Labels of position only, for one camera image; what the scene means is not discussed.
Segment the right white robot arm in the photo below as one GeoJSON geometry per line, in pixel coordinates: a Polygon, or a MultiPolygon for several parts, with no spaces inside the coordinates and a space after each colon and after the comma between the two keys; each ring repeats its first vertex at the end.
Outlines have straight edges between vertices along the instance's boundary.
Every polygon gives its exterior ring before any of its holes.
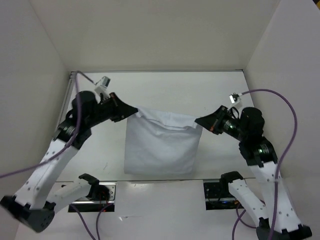
{"type": "Polygon", "coordinates": [[[233,195],[250,215],[260,240],[304,240],[312,236],[311,228],[298,218],[283,180],[276,173],[278,157],[273,145],[263,135],[265,120],[255,107],[246,107],[235,118],[225,106],[195,122],[215,135],[226,133],[239,141],[239,151],[259,183],[260,200],[232,171],[221,175],[220,193],[233,195]]]}

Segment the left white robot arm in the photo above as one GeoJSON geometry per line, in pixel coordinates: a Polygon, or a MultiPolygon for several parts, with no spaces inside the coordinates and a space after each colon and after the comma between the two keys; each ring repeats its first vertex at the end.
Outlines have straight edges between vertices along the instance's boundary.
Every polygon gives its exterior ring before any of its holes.
{"type": "Polygon", "coordinates": [[[36,233],[43,232],[56,213],[76,200],[95,200],[99,195],[107,201],[110,199],[108,188],[88,173],[81,174],[54,193],[51,189],[69,161],[92,135],[92,127],[107,120],[117,123],[138,112],[114,92],[109,96],[100,94],[100,101],[97,101],[93,92],[81,91],[71,105],[39,166],[15,194],[5,195],[0,201],[1,207],[36,233]]]}

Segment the white skirt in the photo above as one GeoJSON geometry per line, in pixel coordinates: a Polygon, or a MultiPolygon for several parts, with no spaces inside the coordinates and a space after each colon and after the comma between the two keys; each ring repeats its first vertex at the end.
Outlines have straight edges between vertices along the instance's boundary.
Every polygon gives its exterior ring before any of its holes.
{"type": "Polygon", "coordinates": [[[190,174],[202,132],[194,116],[138,107],[127,119],[124,172],[136,176],[190,174]]]}

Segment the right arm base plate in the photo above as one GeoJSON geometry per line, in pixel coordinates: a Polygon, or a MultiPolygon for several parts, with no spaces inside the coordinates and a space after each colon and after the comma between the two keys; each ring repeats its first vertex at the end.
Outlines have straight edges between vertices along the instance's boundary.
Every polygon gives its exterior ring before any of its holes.
{"type": "Polygon", "coordinates": [[[205,207],[207,211],[213,210],[234,210],[239,201],[224,190],[217,179],[203,181],[205,207]]]}

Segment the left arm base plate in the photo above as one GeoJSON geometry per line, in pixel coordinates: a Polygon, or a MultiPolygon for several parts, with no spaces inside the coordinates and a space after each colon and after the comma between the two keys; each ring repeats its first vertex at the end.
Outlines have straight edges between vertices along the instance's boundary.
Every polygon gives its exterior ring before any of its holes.
{"type": "Polygon", "coordinates": [[[103,212],[115,211],[117,183],[102,181],[99,184],[100,190],[94,198],[82,197],[72,203],[80,213],[98,213],[104,207],[103,212]]]}

